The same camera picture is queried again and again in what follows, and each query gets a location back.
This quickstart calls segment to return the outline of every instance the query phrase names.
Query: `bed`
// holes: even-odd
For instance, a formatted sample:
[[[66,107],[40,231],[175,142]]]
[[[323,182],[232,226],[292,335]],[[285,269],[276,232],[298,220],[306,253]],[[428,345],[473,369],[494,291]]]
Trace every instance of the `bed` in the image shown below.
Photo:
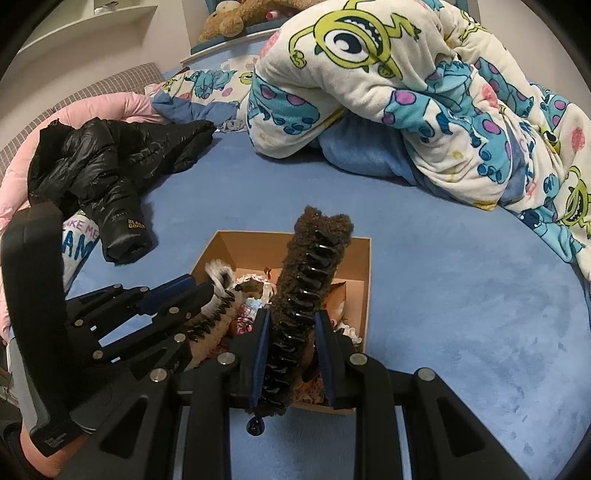
[[[256,54],[265,35],[208,48],[184,65]],[[265,207],[251,208],[259,198]],[[193,168],[145,197],[155,250],[114,266],[95,248],[69,297],[115,283],[155,287],[190,271],[216,230],[292,231],[307,204],[349,214],[355,235],[372,238],[369,354],[391,369],[435,369],[532,480],[554,480],[591,421],[589,312],[572,267],[500,208],[348,174],[314,150],[271,161],[246,133],[216,134]],[[107,341],[147,322],[136,317]],[[232,413],[233,478],[353,477],[353,416],[290,409],[257,438],[248,419]]]

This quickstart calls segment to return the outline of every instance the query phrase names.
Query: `plush toy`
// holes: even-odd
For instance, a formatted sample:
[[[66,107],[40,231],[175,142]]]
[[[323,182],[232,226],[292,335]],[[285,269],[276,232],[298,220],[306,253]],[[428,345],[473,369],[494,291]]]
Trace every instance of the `plush toy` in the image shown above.
[[[240,7],[240,2],[237,2],[236,0],[223,0],[217,4],[216,13],[228,12],[238,7]]]
[[[267,12],[293,8],[305,10],[322,0],[245,0],[239,7],[223,9],[209,15],[199,36],[199,43],[218,37],[236,37],[244,27],[263,23]]]

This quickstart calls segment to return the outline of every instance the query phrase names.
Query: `jacket sleeve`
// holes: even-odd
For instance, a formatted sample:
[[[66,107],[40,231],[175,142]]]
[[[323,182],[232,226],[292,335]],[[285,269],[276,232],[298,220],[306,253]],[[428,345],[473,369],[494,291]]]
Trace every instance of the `jacket sleeve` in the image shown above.
[[[73,164],[85,165],[70,192],[99,226],[105,260],[121,264],[145,255],[152,240],[138,192],[121,168],[118,145],[108,124],[97,118],[87,122],[66,141],[64,153]]]

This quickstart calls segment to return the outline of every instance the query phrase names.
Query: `monsters inc blanket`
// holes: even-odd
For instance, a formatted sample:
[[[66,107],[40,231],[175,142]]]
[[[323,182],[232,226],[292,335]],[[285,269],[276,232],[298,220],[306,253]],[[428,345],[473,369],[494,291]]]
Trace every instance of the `monsters inc blanket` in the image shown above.
[[[399,131],[431,191],[503,206],[591,280],[591,121],[530,84],[467,13],[440,0],[326,0],[288,20],[253,75],[255,149],[287,157],[346,111]],[[357,139],[362,152],[372,136]]]
[[[166,82],[152,85],[152,107],[178,124],[209,120],[216,127],[242,118],[240,105],[248,96],[257,56],[236,57],[219,69],[185,70]]]

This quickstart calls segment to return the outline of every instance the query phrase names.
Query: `robotic hand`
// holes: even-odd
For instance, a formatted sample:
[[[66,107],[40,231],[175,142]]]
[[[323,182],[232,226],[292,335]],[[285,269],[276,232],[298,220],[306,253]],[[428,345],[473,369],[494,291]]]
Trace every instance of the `robotic hand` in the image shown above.
[[[13,374],[31,439],[47,456],[92,433],[58,479],[165,480],[182,459],[178,478],[229,480],[229,409],[256,411],[271,313],[261,309],[227,353],[184,371],[183,325],[210,301],[212,285],[184,275],[154,290],[114,285],[65,301],[60,242],[61,216],[50,205],[17,213],[2,242]],[[154,315],[152,324],[100,345],[138,313]],[[324,311],[314,328],[330,406],[356,408],[356,480],[402,480],[395,406],[404,412],[413,479],[527,480],[433,370],[395,372],[356,353]],[[248,430],[262,434],[262,419]]]

